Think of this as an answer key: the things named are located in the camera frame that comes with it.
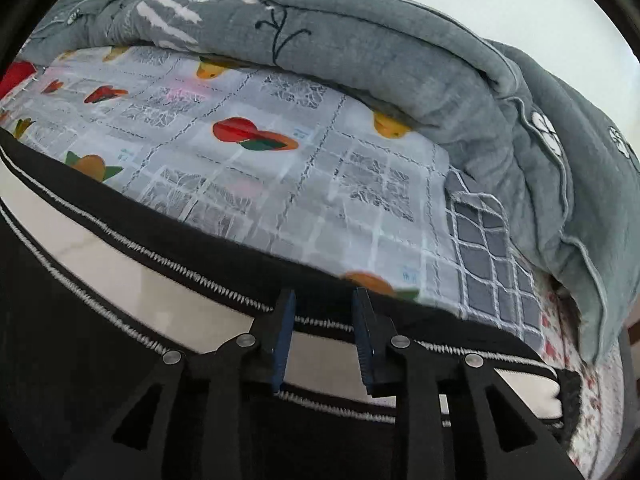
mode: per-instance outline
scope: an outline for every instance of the gray comforter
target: gray comforter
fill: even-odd
[[[514,48],[407,0],[61,0],[22,50],[151,42],[347,89],[444,147],[574,296],[580,351],[615,341],[640,277],[640,164],[613,122]]]

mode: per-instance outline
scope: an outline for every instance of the black embroidered branch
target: black embroidered branch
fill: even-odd
[[[279,67],[278,65],[278,57],[280,56],[280,53],[283,49],[283,47],[289,43],[289,41],[293,40],[296,36],[299,36],[300,34],[306,34],[308,36],[311,36],[311,31],[308,30],[308,28],[301,28],[300,30],[297,30],[296,32],[289,34],[283,42],[280,43],[280,46],[278,46],[278,39],[280,38],[280,34],[282,33],[282,29],[284,28],[285,24],[287,23],[287,16],[288,16],[288,12],[286,8],[282,9],[282,20],[278,23],[278,20],[276,19],[276,13],[274,9],[271,9],[271,21],[268,22],[267,20],[260,20],[258,22],[255,23],[255,28],[256,30],[260,30],[260,28],[263,25],[267,25],[268,27],[273,28],[276,33],[273,36],[273,43],[271,44],[271,61],[273,62],[273,64],[277,67]]]

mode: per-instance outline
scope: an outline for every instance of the white wall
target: white wall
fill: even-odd
[[[604,110],[640,151],[640,63],[593,0],[416,0],[512,44]]]

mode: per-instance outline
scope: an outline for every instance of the metal screw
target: metal screw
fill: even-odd
[[[391,338],[391,344],[396,348],[407,348],[411,340],[405,335],[395,335]]]
[[[467,354],[465,357],[465,363],[472,368],[479,368],[484,364],[484,359],[478,354]]]
[[[240,348],[249,348],[249,346],[255,345],[255,337],[251,334],[241,334],[236,339],[236,344]]]
[[[169,350],[162,355],[162,361],[166,365],[175,365],[180,362],[180,359],[182,359],[182,354],[177,350]]]

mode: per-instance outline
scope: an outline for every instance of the bed sheet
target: bed sheet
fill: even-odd
[[[502,205],[443,148],[343,92],[237,60],[106,47],[62,54],[0,105],[20,142],[149,208],[542,347]]]

